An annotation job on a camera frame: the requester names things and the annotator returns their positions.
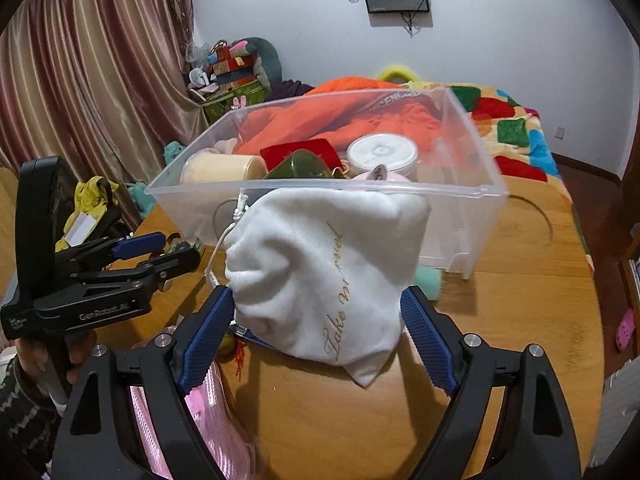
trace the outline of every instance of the orange clothing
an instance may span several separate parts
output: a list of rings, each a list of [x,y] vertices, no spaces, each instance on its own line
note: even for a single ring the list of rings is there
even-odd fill
[[[357,138],[389,132],[413,139],[421,152],[431,151],[440,133],[440,112],[431,98],[394,99],[393,92],[372,96],[363,89],[393,89],[398,85],[363,77],[328,81],[293,104],[273,106],[249,114],[240,126],[234,153],[259,155],[275,144],[305,139],[327,139],[343,152]],[[331,92],[345,92],[335,97]]]

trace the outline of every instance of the pink slipper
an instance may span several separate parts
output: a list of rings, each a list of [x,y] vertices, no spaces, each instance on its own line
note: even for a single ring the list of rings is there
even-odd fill
[[[625,315],[622,316],[622,321],[620,321],[618,329],[616,330],[616,346],[618,350],[622,352],[629,345],[635,329],[634,311],[628,308]]]

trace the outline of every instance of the green storage box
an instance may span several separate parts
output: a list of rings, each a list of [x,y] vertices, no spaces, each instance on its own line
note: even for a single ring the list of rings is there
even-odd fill
[[[209,124],[215,123],[220,117],[226,114],[234,103],[234,97],[240,98],[246,97],[247,105],[257,105],[264,101],[267,97],[267,89],[260,84],[260,81],[255,80],[242,85],[240,88],[233,90],[232,92],[224,92],[223,94],[216,94],[209,101],[202,105],[204,114],[207,117]]]

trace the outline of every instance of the human hand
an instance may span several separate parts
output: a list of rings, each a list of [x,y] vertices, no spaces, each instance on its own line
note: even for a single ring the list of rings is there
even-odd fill
[[[94,330],[83,332],[79,335],[66,338],[66,345],[69,348],[69,360],[76,365],[66,373],[66,380],[71,384],[76,384],[81,365],[86,361],[91,353],[91,349],[97,342],[97,335]],[[25,373],[38,382],[38,377],[44,371],[44,365],[49,359],[47,349],[39,341],[21,337],[15,340],[15,348],[20,360],[20,366]]]

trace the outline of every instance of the reddish-brown floor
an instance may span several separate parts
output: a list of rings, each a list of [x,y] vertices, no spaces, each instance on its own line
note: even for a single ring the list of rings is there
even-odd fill
[[[600,302],[604,337],[605,377],[608,377],[633,358],[633,345],[618,352],[614,339],[616,328],[628,308],[618,264],[631,243],[630,226],[619,214],[622,193],[616,184],[560,164],[558,170],[574,200],[593,258],[593,279]]]

